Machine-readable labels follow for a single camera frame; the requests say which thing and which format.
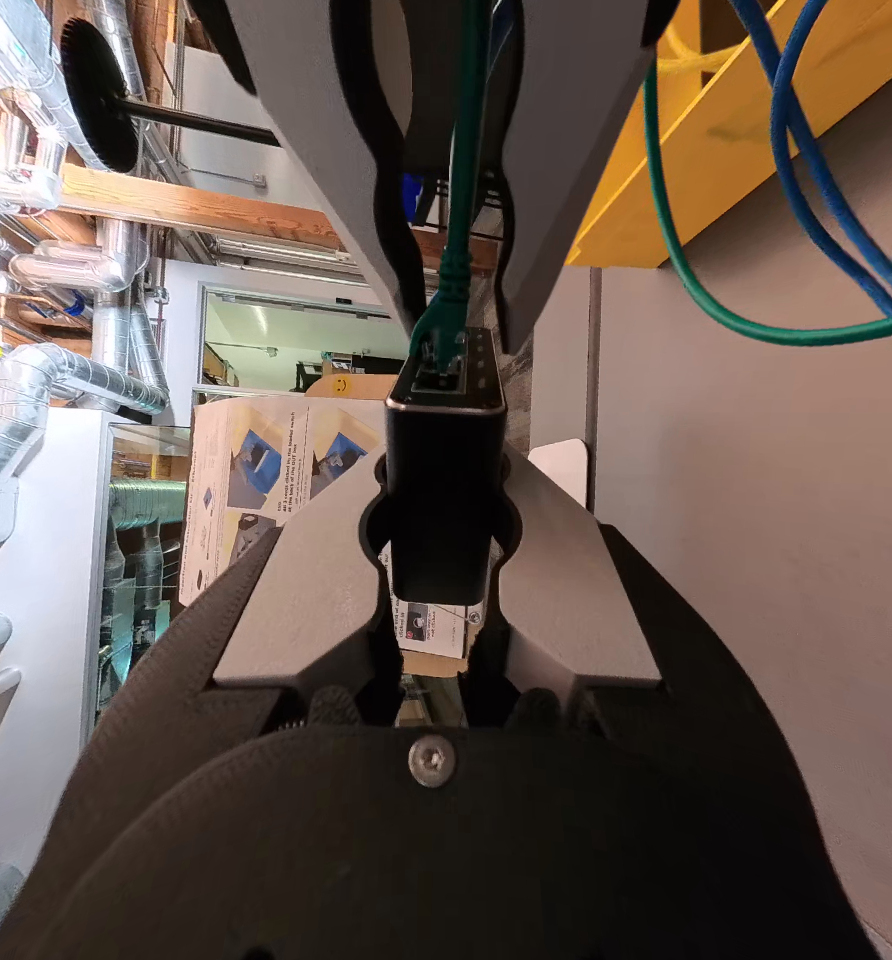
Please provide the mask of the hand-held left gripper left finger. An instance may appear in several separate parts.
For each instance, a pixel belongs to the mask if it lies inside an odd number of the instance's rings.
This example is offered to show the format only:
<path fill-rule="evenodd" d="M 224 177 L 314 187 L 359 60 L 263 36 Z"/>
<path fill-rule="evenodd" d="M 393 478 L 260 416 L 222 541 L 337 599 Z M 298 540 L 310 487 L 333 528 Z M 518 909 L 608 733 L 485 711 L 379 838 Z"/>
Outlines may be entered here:
<path fill-rule="evenodd" d="M 228 689 L 290 690 L 311 706 L 341 687 L 370 725 L 404 698 L 389 574 L 384 450 L 360 459 L 284 523 L 213 671 Z"/>

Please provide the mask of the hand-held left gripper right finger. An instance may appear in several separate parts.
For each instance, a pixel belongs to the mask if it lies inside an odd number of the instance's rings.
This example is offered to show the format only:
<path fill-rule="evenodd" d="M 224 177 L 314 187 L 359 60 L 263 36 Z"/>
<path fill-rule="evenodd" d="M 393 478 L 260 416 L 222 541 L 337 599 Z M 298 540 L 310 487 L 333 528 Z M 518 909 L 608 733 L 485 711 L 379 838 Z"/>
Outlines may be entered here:
<path fill-rule="evenodd" d="M 461 674 L 471 727 L 502 727 L 530 690 L 563 714 L 587 690 L 656 690 L 661 674 L 595 517 L 522 454 L 503 452 L 500 558 Z"/>

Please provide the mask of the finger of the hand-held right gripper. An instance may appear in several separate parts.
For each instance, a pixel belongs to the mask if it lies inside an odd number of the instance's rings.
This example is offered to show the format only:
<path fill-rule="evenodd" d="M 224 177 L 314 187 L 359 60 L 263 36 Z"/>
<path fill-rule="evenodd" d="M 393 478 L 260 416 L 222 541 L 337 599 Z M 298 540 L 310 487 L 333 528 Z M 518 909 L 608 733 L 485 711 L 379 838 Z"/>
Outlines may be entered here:
<path fill-rule="evenodd" d="M 227 2 L 272 129 L 380 303 L 407 334 L 427 307 L 402 196 L 404 136 L 381 89 L 371 2 Z"/>
<path fill-rule="evenodd" d="M 522 66 L 501 150 L 511 221 L 496 275 L 503 351 L 548 303 L 660 37 L 660 3 L 520 2 Z"/>

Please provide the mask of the yellow plastic bin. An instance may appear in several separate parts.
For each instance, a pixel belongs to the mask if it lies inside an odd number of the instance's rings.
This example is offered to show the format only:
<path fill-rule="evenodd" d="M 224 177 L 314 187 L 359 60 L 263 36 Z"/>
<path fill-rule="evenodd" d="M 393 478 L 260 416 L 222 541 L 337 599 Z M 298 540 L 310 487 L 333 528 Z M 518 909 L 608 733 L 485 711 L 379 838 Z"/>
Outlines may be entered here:
<path fill-rule="evenodd" d="M 892 80 L 892 1 L 826 4 L 794 75 L 823 135 Z M 697 69 L 658 76 L 668 195 L 680 238 L 700 234 L 775 172 L 771 88 L 751 41 L 707 84 Z M 566 258 L 568 266 L 659 267 L 668 257 L 653 209 L 638 94 Z"/>

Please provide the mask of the black ethernet splitter box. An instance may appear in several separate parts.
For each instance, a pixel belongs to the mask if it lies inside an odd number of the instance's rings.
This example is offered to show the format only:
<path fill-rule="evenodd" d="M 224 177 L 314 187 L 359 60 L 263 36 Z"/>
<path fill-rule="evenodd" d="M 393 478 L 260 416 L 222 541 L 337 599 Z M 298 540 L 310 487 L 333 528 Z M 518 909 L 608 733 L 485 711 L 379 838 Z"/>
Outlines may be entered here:
<path fill-rule="evenodd" d="M 464 334 L 456 372 L 412 356 L 385 401 L 392 592 L 407 602 L 486 592 L 507 404 L 493 332 Z"/>

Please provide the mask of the black flat panel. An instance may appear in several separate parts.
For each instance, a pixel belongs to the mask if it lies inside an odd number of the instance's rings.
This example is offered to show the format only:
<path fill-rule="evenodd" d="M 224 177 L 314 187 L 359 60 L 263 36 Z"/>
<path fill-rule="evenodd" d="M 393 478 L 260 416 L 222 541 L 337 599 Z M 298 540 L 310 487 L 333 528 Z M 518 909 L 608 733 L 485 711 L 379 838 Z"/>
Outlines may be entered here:
<path fill-rule="evenodd" d="M 404 135 L 404 172 L 445 177 L 459 101 L 463 3 L 402 3 L 412 67 L 412 110 Z M 480 170 L 496 174 L 522 66 L 519 2 L 491 2 L 489 49 Z"/>

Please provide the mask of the white poster stand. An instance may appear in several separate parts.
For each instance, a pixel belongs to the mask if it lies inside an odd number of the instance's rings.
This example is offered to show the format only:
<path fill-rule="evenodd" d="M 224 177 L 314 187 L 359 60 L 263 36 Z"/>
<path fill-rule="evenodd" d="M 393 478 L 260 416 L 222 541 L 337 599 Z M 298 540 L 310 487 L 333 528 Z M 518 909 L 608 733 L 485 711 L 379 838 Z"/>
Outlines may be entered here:
<path fill-rule="evenodd" d="M 581 507 L 589 509 L 590 452 L 580 438 L 568 438 L 534 447 L 527 459 Z"/>

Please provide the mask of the black round ceiling fixture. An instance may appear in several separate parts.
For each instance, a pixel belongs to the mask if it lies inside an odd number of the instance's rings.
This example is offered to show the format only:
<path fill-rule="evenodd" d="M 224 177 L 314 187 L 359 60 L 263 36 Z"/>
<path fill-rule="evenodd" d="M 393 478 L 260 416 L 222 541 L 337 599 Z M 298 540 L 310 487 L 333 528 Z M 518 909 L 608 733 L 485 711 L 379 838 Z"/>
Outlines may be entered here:
<path fill-rule="evenodd" d="M 280 147 L 270 129 L 140 102 L 131 97 L 112 47 L 85 19 L 67 21 L 61 34 L 60 55 L 69 101 L 80 130 L 98 159 L 112 171 L 128 174 L 137 164 L 140 137 L 136 121 Z"/>

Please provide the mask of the instruction poster board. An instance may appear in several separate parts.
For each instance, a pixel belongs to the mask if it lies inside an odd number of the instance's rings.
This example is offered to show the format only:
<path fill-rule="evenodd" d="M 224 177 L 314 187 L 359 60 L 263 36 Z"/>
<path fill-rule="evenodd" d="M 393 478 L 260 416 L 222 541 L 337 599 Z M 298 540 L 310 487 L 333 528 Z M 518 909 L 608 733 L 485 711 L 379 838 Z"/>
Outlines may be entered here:
<path fill-rule="evenodd" d="M 236 628 L 284 526 L 308 501 L 374 450 L 386 452 L 380 401 L 240 394 L 195 409 L 191 430 L 177 633 L 196 635 L 205 682 Z M 392 592 L 403 673 L 418 653 L 405 642 L 406 601 Z"/>

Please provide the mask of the silver insulated pipe cluster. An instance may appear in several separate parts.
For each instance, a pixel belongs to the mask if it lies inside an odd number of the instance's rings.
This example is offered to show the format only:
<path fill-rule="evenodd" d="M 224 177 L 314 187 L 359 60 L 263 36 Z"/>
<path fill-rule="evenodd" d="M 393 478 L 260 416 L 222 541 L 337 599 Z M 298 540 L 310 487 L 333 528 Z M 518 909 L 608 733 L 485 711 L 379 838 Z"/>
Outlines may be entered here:
<path fill-rule="evenodd" d="M 0 220 L 59 206 L 68 148 L 110 171 L 86 142 L 72 111 L 60 45 L 36 2 L 0 2 Z M 15 529 L 17 468 L 44 435 L 49 402 L 82 398 L 115 413 L 159 414 L 170 398 L 145 308 L 132 306 L 147 258 L 136 222 L 106 219 L 95 246 L 42 241 L 19 254 L 8 276 L 21 289 L 92 293 L 92 356 L 56 342 L 0 354 L 0 545 Z"/>

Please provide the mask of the silver spiral air duct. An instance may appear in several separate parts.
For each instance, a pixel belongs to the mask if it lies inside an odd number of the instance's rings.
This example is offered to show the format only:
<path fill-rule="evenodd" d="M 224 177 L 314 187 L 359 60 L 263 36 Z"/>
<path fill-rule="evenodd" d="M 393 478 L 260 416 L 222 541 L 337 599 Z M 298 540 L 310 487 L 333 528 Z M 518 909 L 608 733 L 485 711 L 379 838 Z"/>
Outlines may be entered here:
<path fill-rule="evenodd" d="M 82 1 L 81 7 L 86 18 L 99 30 L 112 49 L 127 92 L 140 101 L 145 100 L 144 83 L 125 2 Z"/>

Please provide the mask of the wooden support post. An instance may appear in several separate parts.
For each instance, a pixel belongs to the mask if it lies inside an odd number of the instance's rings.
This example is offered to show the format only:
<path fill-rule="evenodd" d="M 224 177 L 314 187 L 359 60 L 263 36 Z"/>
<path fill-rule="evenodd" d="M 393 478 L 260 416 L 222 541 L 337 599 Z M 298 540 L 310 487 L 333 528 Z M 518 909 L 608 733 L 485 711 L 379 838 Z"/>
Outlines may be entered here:
<path fill-rule="evenodd" d="M 242 198 L 127 174 L 66 163 L 59 208 L 71 213 L 112 217 L 170 229 L 270 244 L 297 244 L 348 254 L 354 251 L 327 214 L 267 200 Z"/>

